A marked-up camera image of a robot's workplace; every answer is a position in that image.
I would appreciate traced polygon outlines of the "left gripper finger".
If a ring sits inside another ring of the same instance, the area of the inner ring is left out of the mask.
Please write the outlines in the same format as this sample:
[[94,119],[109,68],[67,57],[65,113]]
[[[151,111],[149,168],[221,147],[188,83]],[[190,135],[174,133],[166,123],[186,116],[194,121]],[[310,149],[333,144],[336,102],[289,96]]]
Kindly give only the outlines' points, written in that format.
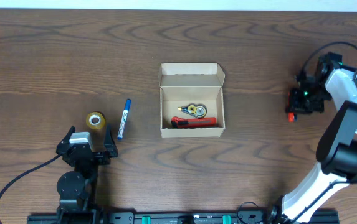
[[58,155],[63,155],[65,154],[69,149],[70,149],[70,137],[72,136],[72,134],[75,132],[75,127],[72,126],[69,131],[67,132],[67,134],[64,136],[64,138],[61,140],[60,143],[58,143],[57,147],[56,147],[56,153]]
[[112,138],[112,126],[110,124],[106,127],[103,144],[109,157],[118,157],[118,149]]

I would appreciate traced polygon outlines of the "red stapler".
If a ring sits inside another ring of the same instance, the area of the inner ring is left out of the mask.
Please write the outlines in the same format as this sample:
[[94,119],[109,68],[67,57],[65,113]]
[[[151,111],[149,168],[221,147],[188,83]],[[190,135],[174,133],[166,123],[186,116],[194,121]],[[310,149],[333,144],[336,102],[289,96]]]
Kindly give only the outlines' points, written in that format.
[[297,120],[297,115],[293,112],[291,91],[288,93],[288,103],[285,111],[287,113],[287,119],[290,123]]

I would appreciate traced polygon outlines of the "red utility knife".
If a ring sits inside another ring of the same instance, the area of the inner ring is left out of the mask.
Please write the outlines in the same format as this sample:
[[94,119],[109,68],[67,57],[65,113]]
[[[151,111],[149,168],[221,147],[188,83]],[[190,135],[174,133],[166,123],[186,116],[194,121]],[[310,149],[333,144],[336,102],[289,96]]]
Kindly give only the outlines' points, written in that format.
[[184,119],[177,116],[171,118],[171,125],[178,129],[211,127],[215,126],[216,123],[216,118]]

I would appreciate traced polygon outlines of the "black correction tape dispenser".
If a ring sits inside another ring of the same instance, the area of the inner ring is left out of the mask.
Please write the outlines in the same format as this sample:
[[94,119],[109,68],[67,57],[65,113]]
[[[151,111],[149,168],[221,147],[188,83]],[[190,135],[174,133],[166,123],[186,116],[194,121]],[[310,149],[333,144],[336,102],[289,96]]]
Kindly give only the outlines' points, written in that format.
[[178,110],[197,119],[204,118],[207,115],[207,108],[201,104],[189,104],[187,106],[178,107]]

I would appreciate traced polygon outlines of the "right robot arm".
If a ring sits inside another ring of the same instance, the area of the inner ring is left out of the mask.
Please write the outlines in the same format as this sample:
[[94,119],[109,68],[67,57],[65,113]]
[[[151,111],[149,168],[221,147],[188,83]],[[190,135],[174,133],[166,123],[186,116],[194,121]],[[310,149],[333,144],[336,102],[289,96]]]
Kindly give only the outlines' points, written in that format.
[[357,184],[357,68],[328,52],[318,58],[313,76],[301,70],[297,82],[288,94],[289,120],[322,113],[327,100],[334,102],[337,113],[319,140],[316,164],[294,190],[280,197],[268,223],[308,223],[331,196]]

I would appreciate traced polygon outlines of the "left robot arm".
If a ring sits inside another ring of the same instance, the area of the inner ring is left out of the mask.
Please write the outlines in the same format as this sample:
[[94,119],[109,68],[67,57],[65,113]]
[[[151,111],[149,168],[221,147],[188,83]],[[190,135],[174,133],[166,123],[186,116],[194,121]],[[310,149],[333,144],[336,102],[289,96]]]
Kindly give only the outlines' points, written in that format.
[[74,168],[57,182],[60,195],[57,223],[108,223],[108,215],[95,203],[95,195],[98,168],[109,165],[111,159],[118,156],[110,125],[106,127],[104,147],[104,151],[92,151],[90,133],[76,132],[73,126],[57,145],[56,153]]

